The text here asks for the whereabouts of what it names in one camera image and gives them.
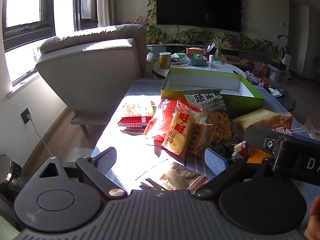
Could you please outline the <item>person's right hand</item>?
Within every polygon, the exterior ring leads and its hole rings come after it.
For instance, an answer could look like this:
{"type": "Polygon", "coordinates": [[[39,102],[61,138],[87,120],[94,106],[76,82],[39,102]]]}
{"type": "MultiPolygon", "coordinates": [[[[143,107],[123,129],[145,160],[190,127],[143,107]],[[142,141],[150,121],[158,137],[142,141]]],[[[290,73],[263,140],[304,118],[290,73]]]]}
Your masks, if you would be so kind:
{"type": "Polygon", "coordinates": [[[308,226],[304,231],[304,236],[308,240],[320,240],[320,196],[316,197],[310,209],[308,226]]]}

